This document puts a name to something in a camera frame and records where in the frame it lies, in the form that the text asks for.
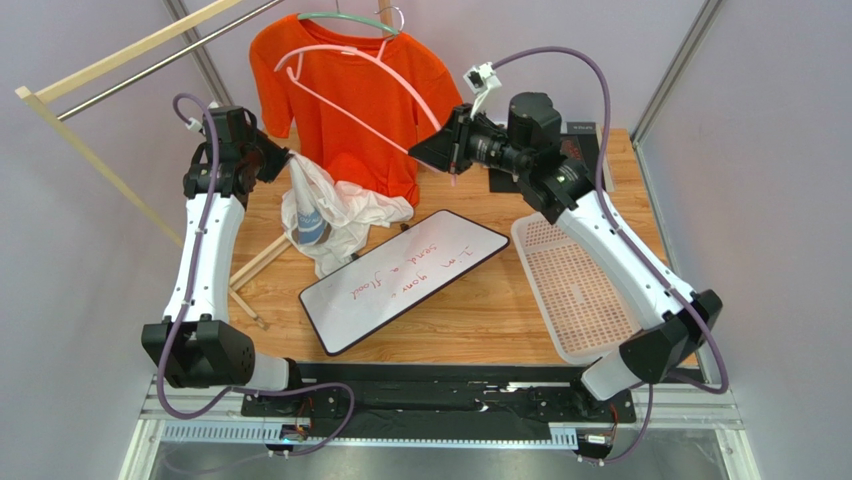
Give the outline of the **white printed t shirt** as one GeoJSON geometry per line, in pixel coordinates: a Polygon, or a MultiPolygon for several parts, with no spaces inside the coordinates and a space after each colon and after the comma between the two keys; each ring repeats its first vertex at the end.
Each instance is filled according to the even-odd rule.
{"type": "Polygon", "coordinates": [[[282,196],[281,224],[297,251],[314,261],[319,278],[350,263],[366,246],[373,226],[388,228],[414,215],[405,198],[336,181],[299,153],[293,154],[287,170],[291,188],[282,196]]]}

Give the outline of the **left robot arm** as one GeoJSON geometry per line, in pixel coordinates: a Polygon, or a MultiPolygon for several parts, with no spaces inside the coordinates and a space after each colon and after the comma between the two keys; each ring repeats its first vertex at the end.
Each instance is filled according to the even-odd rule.
{"type": "Polygon", "coordinates": [[[293,361],[260,354],[231,326],[227,302],[236,237],[250,193],[270,183],[291,159],[243,107],[211,111],[206,134],[183,178],[187,227],[181,265],[160,322],[147,324],[141,344],[174,388],[242,387],[282,391],[293,361]]]}

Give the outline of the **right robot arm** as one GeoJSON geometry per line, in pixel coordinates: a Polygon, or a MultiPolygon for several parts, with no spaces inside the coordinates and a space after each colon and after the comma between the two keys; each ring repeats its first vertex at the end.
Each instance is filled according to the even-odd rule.
{"type": "Polygon", "coordinates": [[[578,243],[619,292],[640,330],[587,367],[584,400],[604,401],[645,383],[658,384],[700,346],[723,308],[711,289],[697,292],[669,270],[596,189],[586,164],[561,152],[562,118],[541,92],[515,95],[506,126],[469,103],[443,127],[410,147],[410,157],[461,174],[478,163],[516,177],[524,201],[578,243]]]}

